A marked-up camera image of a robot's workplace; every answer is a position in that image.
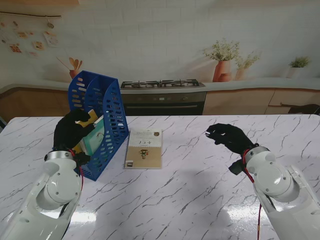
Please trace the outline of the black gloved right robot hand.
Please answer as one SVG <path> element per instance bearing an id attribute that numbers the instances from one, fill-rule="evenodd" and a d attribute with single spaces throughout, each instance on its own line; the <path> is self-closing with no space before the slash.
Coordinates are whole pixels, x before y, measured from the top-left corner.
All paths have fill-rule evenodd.
<path id="1" fill-rule="evenodd" d="M 224 145 L 231 152 L 243 155 L 246 150 L 258 147 L 238 127 L 231 124 L 217 123 L 208 127 L 205 135 L 214 140 L 215 145 Z"/>

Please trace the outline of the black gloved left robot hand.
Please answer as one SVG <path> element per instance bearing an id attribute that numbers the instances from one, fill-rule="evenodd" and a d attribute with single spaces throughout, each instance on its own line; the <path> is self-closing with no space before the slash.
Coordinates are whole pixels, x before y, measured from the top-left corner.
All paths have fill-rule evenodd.
<path id="1" fill-rule="evenodd" d="M 55 127 L 53 150 L 67 151 L 74 148 L 82 138 L 86 137 L 95 129 L 93 123 L 83 127 L 76 122 L 87 122 L 89 119 L 90 115 L 81 109 L 72 110 L 65 115 Z"/>

